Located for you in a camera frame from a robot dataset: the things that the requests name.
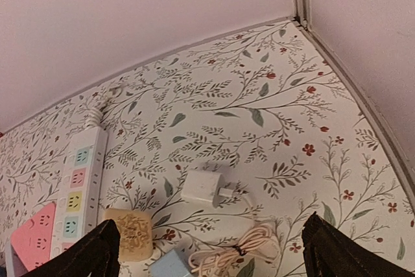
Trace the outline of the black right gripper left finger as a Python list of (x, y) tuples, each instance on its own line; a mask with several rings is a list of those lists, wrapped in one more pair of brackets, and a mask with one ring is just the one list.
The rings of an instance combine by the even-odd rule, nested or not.
[(25, 276), (118, 276), (120, 238), (115, 221), (105, 220), (65, 252)]

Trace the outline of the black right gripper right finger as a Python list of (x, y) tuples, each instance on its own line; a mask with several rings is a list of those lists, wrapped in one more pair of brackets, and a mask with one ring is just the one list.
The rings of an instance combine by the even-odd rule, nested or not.
[(412, 273), (361, 247), (313, 213), (302, 230), (308, 276), (411, 276)]

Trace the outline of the beige cube socket plug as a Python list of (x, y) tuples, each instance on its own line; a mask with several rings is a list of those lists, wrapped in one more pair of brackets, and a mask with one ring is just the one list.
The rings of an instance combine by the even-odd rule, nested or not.
[(150, 214), (139, 210), (105, 210), (103, 220), (112, 219), (120, 234), (119, 261), (139, 262), (152, 256), (152, 223)]

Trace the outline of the white power strip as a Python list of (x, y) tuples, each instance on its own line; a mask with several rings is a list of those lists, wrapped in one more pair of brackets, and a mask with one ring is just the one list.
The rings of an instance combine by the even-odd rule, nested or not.
[(101, 126), (105, 107), (122, 93), (109, 88), (89, 109), (83, 129), (68, 146), (51, 238), (53, 259), (74, 245), (97, 225), (104, 156), (108, 133)]

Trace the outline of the pink triangular socket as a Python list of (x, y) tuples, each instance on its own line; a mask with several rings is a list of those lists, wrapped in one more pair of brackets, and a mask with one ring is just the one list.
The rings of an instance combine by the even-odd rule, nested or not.
[(28, 271), (50, 259), (51, 240), (56, 212), (54, 202), (44, 206), (10, 236), (10, 243)]

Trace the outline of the grey-blue power strip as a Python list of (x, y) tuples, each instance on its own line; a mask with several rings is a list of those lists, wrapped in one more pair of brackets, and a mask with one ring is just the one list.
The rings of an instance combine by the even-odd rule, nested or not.
[(10, 241), (5, 244), (5, 263), (7, 277), (21, 277), (28, 273)]

